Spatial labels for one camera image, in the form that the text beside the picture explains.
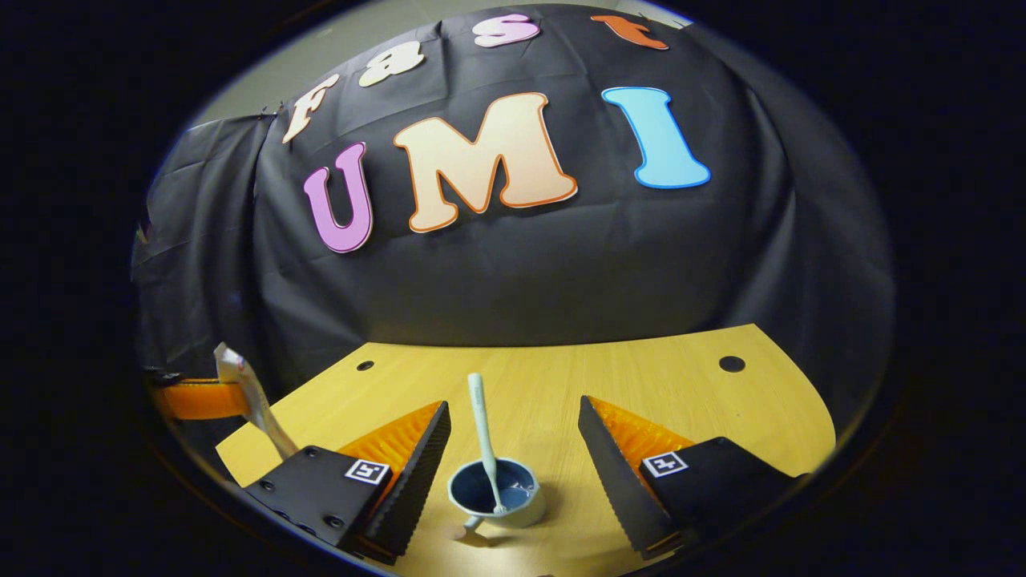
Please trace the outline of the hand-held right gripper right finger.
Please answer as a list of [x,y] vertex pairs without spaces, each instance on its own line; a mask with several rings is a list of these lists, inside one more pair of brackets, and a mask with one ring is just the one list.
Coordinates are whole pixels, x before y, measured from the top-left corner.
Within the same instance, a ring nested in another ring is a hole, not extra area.
[[579,431],[613,514],[642,559],[728,536],[802,479],[725,436],[692,443],[590,395],[580,398]]

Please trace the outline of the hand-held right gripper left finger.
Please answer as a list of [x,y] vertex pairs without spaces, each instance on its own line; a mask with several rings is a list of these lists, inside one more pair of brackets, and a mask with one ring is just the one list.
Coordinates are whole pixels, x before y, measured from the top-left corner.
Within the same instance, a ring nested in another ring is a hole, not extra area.
[[352,555],[406,554],[450,439],[437,401],[338,450],[304,446],[245,487],[262,507]]

